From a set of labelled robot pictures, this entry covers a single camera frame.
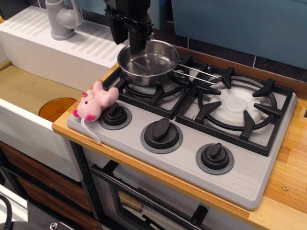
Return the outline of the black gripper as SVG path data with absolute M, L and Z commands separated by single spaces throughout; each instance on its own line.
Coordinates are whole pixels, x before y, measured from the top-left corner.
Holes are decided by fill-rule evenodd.
M 136 55 L 153 37 L 153 21 L 148 14 L 149 0 L 106 0 L 105 13 L 114 42 L 130 40 L 130 53 Z

